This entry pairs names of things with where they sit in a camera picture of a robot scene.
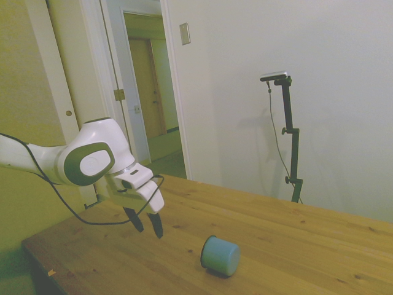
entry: wooden table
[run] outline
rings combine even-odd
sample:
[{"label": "wooden table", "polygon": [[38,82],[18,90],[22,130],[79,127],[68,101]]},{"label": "wooden table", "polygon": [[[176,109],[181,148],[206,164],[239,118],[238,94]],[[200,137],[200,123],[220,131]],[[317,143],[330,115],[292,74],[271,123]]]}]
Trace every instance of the wooden table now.
[{"label": "wooden table", "polygon": [[[387,222],[166,176],[158,239],[132,226],[69,218],[23,241],[65,294],[393,294],[393,226]],[[106,201],[89,221],[126,219]],[[200,265],[210,235],[239,245],[232,277]]]}]

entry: white wall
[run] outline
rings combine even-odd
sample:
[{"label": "white wall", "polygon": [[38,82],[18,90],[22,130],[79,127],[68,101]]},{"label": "white wall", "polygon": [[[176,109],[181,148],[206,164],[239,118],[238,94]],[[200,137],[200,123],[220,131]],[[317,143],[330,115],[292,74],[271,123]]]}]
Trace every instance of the white wall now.
[{"label": "white wall", "polygon": [[[169,13],[164,21],[173,36],[194,180],[290,200],[267,87],[259,82],[263,73],[286,70],[293,79],[294,127],[300,128],[304,203],[393,221],[393,3],[161,3]],[[184,22],[191,44],[182,46]],[[281,88],[273,86],[272,94],[289,166]]]}]

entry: hallway floor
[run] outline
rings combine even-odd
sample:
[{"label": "hallway floor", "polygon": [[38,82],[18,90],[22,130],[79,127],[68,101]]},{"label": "hallway floor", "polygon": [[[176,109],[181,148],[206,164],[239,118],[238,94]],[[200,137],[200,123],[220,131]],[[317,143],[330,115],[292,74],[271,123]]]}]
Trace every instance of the hallway floor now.
[{"label": "hallway floor", "polygon": [[146,165],[146,167],[150,168],[154,175],[166,174],[187,178],[178,130],[151,138],[148,142],[152,163]]}]

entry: blue mug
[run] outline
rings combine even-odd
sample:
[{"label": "blue mug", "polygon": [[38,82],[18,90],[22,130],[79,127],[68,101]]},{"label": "blue mug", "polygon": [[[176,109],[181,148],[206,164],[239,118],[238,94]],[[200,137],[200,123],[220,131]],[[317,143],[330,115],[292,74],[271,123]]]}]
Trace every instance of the blue mug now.
[{"label": "blue mug", "polygon": [[240,260],[238,245],[221,240],[215,235],[210,236],[203,245],[201,265],[224,275],[231,276],[235,273]]}]

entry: cable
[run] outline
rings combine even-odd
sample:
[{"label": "cable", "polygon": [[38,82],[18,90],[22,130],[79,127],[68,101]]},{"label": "cable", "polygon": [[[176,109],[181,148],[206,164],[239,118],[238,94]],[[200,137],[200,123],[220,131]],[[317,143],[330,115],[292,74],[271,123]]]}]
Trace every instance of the cable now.
[{"label": "cable", "polygon": [[[268,84],[269,103],[270,103],[270,118],[271,118],[271,123],[273,124],[274,137],[275,137],[275,139],[276,139],[277,151],[278,151],[278,154],[279,154],[279,156],[280,156],[281,162],[282,162],[282,164],[284,165],[284,168],[285,168],[285,170],[286,170],[286,172],[287,172],[287,176],[288,176],[288,178],[290,178],[290,176],[289,176],[289,171],[288,171],[288,168],[287,168],[287,165],[285,165],[285,162],[284,162],[284,160],[282,159],[281,151],[280,151],[280,148],[279,148],[279,146],[278,146],[277,131],[276,131],[276,126],[274,125],[273,113],[272,113],[272,111],[271,111],[271,89],[270,89],[269,81],[266,81],[266,84]],[[299,200],[300,200],[300,203],[303,204],[302,198],[299,197]]]},{"label": "cable", "polygon": [[146,208],[146,206],[150,203],[150,201],[153,199],[155,193],[160,189],[161,185],[164,182],[164,177],[162,175],[155,175],[154,178],[162,178],[162,181],[160,182],[160,184],[157,186],[157,188],[154,190],[152,196],[150,197],[150,199],[148,199],[148,201],[146,202],[145,205],[143,205],[143,207],[136,213],[135,216],[133,216],[132,218],[125,220],[125,221],[120,221],[120,222],[90,222],[90,221],[86,221],[83,218],[81,218],[68,204],[67,202],[63,199],[63,197],[60,195],[60,193],[58,192],[57,188],[55,187],[55,184],[53,182],[51,182],[51,180],[49,179],[49,177],[44,173],[44,171],[41,169],[41,167],[39,166],[33,152],[31,152],[31,149],[28,147],[28,145],[23,142],[22,140],[10,136],[10,135],[6,135],[3,133],[0,133],[0,135],[8,137],[12,140],[15,140],[17,142],[19,142],[21,145],[23,145],[25,147],[25,149],[28,151],[31,159],[33,160],[35,166],[37,167],[37,169],[40,171],[41,175],[38,175],[39,177],[41,177],[43,180],[45,180],[46,182],[48,182],[50,184],[50,186],[52,187],[52,189],[55,191],[56,195],[59,197],[59,199],[63,202],[63,204],[68,208],[68,210],[80,221],[82,221],[83,223],[89,224],[91,226],[114,226],[114,225],[118,225],[118,224],[125,224],[130,222],[132,219],[137,218],[139,214],[141,214],[141,212]]}]

